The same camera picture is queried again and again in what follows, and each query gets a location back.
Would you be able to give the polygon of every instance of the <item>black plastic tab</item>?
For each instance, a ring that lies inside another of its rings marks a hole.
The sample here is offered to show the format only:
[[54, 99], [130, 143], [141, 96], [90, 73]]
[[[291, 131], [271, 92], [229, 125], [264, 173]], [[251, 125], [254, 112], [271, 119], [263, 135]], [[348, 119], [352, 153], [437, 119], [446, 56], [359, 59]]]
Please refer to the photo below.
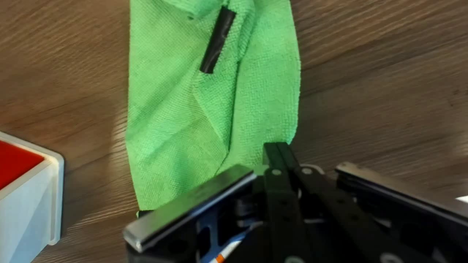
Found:
[[220, 7], [219, 16], [214, 24], [214, 30], [210, 35], [210, 39], [201, 61], [200, 70], [203, 73], [213, 73], [214, 64], [219, 58], [225, 39], [228, 37], [233, 17], [235, 17], [235, 11], [226, 8], [225, 5]]

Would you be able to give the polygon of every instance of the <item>microfiber cloth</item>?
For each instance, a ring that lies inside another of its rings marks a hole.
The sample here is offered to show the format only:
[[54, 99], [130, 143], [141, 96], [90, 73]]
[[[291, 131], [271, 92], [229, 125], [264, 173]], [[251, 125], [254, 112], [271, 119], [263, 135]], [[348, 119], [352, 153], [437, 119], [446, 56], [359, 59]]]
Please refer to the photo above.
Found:
[[[235, 13], [200, 70], [220, 8]], [[299, 56], [288, 0], [131, 0], [127, 153], [141, 210], [222, 169], [261, 167], [296, 128]]]

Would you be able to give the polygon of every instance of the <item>wooden table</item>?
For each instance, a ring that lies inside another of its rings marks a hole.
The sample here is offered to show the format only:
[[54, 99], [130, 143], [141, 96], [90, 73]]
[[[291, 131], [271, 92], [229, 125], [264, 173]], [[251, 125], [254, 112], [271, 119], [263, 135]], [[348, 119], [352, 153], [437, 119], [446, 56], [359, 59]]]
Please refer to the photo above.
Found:
[[[299, 159], [468, 194], [468, 2], [295, 0], [293, 13]], [[128, 2], [0, 0], [0, 24], [0, 129], [67, 159], [64, 236], [36, 261], [124, 261]]]

